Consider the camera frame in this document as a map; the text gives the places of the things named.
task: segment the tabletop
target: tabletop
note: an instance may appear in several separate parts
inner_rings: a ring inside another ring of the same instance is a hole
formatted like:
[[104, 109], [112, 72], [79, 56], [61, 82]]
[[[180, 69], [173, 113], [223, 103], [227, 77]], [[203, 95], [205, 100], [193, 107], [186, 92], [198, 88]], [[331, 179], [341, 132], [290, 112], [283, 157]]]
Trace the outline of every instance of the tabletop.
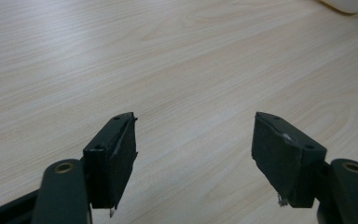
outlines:
[[358, 14], [315, 0], [1, 1], [0, 205], [134, 112], [138, 157], [94, 223], [317, 223], [252, 159], [255, 112], [358, 161]]

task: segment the beige object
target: beige object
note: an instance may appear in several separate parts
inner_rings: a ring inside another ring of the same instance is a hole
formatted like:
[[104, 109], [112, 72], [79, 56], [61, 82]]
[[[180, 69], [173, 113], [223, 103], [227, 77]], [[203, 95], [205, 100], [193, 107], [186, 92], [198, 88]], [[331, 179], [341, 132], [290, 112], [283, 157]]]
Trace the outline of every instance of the beige object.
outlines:
[[317, 223], [251, 157], [256, 111], [358, 161], [358, 14], [314, 1], [0, 1], [0, 205], [133, 111], [138, 158], [112, 219]]
[[358, 0], [322, 0], [327, 5], [346, 13], [358, 12]]

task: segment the light wood surface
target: light wood surface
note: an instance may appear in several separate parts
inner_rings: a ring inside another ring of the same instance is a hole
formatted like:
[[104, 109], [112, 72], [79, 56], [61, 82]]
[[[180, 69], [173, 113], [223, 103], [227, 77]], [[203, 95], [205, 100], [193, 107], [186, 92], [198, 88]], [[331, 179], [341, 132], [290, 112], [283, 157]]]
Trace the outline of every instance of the light wood surface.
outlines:
[[255, 166], [256, 111], [358, 161], [358, 14], [313, 0], [0, 1], [0, 205], [133, 111], [138, 158], [112, 219], [317, 223]]

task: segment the white object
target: white object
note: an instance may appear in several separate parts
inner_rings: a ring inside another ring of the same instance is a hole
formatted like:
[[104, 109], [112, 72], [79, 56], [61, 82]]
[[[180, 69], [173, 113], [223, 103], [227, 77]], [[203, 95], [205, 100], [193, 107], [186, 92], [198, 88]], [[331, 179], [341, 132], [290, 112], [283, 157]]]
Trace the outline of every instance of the white object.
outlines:
[[357, 13], [358, 0], [322, 0], [327, 5], [334, 7], [342, 12]]

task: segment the black plastic part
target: black plastic part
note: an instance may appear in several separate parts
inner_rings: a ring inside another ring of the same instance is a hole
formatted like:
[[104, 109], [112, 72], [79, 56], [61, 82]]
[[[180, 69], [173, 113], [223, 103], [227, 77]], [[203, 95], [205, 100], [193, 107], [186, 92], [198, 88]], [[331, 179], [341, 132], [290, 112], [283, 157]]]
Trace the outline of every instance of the black plastic part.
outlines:
[[257, 112], [252, 157], [281, 196], [281, 204], [312, 207], [315, 171], [324, 166], [326, 149], [286, 120]]
[[81, 161], [58, 161], [46, 169], [32, 223], [92, 223]]
[[10, 203], [0, 206], [0, 223], [31, 223], [37, 190], [26, 194]]
[[358, 224], [358, 162], [332, 161], [329, 180], [343, 223]]
[[135, 161], [133, 113], [115, 116], [83, 150], [89, 200], [93, 208], [117, 208]]

